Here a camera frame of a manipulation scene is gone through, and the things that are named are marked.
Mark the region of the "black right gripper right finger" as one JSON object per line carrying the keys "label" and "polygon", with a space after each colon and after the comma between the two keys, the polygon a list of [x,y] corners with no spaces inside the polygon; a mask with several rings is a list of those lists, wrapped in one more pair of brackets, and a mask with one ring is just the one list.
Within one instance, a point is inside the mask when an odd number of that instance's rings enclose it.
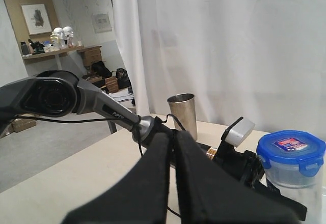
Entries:
{"label": "black right gripper right finger", "polygon": [[213,163],[192,136],[174,139],[182,223],[298,223],[295,213],[241,185]]}

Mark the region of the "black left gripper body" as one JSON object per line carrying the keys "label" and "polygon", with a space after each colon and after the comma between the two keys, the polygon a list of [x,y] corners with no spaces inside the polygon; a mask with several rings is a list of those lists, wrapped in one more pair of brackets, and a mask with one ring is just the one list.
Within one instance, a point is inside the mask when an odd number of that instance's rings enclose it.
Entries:
{"label": "black left gripper body", "polygon": [[264,186],[260,179],[265,171],[259,157],[252,151],[241,153],[235,150],[235,139],[229,136],[230,132],[224,132],[221,143],[216,150],[212,161],[218,164],[226,173],[236,179],[240,184],[250,188],[255,193],[272,200],[278,204],[287,206],[297,215],[299,220],[305,220],[307,207],[290,198],[282,196],[278,190],[270,190]]}

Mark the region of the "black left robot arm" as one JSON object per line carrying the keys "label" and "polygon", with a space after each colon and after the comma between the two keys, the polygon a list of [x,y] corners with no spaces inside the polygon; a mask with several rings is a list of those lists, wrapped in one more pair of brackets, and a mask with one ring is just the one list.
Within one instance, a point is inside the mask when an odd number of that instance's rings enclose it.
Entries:
{"label": "black left robot arm", "polygon": [[216,150],[185,129],[158,117],[140,117],[69,71],[45,71],[1,87],[1,131],[23,114],[59,122],[62,116],[95,112],[132,133],[145,154],[117,184],[70,211],[63,223],[165,223],[170,166],[175,167],[182,223],[299,223],[303,204],[271,191],[260,179],[259,157],[237,152],[254,124],[237,119]]}

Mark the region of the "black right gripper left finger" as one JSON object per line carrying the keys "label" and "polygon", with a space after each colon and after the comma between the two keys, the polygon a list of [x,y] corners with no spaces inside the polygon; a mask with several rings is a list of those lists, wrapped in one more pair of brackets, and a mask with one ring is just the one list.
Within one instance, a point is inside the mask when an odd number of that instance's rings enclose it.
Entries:
{"label": "black right gripper left finger", "polygon": [[137,164],[113,187],[70,211],[63,223],[165,223],[170,178],[170,140],[154,136]]}

